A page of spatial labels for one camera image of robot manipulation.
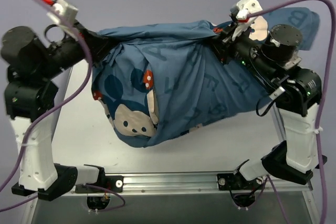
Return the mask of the blue cartoon print pillowcase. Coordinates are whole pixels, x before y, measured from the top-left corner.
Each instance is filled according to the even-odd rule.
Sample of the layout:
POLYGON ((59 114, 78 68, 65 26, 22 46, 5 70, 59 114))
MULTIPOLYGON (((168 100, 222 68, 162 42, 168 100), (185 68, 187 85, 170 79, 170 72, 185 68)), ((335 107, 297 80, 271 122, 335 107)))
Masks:
POLYGON ((221 64, 206 44, 224 27, 199 20, 99 32, 119 43, 93 68, 91 91, 121 141, 154 146, 268 103, 245 68, 221 64))

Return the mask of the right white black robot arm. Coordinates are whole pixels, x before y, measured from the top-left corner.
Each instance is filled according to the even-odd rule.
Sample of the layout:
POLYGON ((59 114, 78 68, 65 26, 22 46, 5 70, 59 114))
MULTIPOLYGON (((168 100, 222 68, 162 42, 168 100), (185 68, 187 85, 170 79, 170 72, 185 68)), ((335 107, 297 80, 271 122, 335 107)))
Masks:
POLYGON ((284 140, 258 161, 242 163, 234 175, 236 187, 271 175, 304 185, 321 163, 318 158, 315 122, 322 103, 322 81, 317 73, 300 67, 300 30, 290 25, 274 26, 264 42, 252 40, 249 31, 234 36, 237 23, 215 28, 213 50, 219 61, 236 60, 266 89, 285 129, 284 140))

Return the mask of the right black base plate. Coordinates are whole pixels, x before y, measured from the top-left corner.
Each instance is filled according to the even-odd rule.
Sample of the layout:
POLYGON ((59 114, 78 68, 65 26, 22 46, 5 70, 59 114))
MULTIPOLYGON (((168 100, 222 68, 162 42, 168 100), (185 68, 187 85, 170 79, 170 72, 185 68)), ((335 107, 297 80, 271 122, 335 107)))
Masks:
POLYGON ((216 176, 217 186, 221 191, 255 190, 259 189, 264 182, 261 177, 247 181, 239 173, 219 173, 216 176))

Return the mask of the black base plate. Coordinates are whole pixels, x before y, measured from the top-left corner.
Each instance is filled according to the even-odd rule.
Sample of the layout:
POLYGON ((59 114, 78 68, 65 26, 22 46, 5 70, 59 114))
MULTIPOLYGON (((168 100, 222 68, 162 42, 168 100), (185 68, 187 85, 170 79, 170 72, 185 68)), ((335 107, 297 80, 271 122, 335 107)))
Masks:
POLYGON ((261 177, 247 181, 239 173, 219 173, 216 176, 217 186, 221 191, 255 190, 259 189, 264 182, 261 177))
POLYGON ((106 176, 101 182, 96 182, 94 186, 102 187, 101 189, 86 187, 84 185, 78 185, 75 187, 75 193, 78 194, 94 194, 106 192, 106 189, 111 190, 115 193, 123 192, 123 181, 124 177, 121 175, 111 175, 106 176))

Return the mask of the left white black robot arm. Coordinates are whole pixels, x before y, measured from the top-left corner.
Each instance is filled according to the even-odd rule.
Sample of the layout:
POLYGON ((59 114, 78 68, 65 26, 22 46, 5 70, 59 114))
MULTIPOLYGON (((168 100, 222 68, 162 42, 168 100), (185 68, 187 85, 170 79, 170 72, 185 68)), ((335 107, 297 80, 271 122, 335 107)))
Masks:
POLYGON ((105 188, 104 169, 94 165, 64 166, 54 162, 51 147, 52 113, 58 110, 54 99, 58 87, 53 78, 86 59, 90 65, 102 60, 117 41, 100 36, 75 23, 78 37, 65 33, 48 47, 27 26, 8 30, 2 38, 1 57, 8 63, 8 85, 4 91, 6 113, 16 134, 20 173, 12 193, 37 194, 52 201, 87 185, 92 191, 105 188))

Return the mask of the aluminium front rail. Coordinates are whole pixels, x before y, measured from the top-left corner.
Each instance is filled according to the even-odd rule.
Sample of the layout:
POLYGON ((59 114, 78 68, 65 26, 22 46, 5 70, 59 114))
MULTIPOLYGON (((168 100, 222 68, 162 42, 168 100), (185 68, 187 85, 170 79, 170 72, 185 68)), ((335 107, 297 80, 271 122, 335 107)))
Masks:
MULTIPOLYGON (((217 193, 221 190, 217 186, 217 174, 219 172, 198 172, 198 173, 143 173, 143 174, 106 174, 121 175, 124 177, 122 195, 135 194, 195 194, 195 193, 217 193)), ((311 191, 312 184, 306 185, 287 182, 275 177, 262 178, 265 191, 272 191, 272 186, 278 191, 311 191)), ((254 190, 234 190, 235 194, 248 193, 254 190)))

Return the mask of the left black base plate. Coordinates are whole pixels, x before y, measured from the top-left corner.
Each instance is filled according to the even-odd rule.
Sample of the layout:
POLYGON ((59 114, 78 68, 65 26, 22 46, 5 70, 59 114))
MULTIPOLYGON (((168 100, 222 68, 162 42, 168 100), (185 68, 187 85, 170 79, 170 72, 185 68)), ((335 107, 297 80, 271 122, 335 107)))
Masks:
POLYGON ((78 194, 94 194, 106 192, 106 189, 111 190, 115 193, 123 192, 123 181, 124 177, 121 175, 111 175, 106 176, 101 182, 96 182, 94 186, 102 187, 101 189, 86 187, 84 185, 78 185, 75 187, 75 193, 78 194))

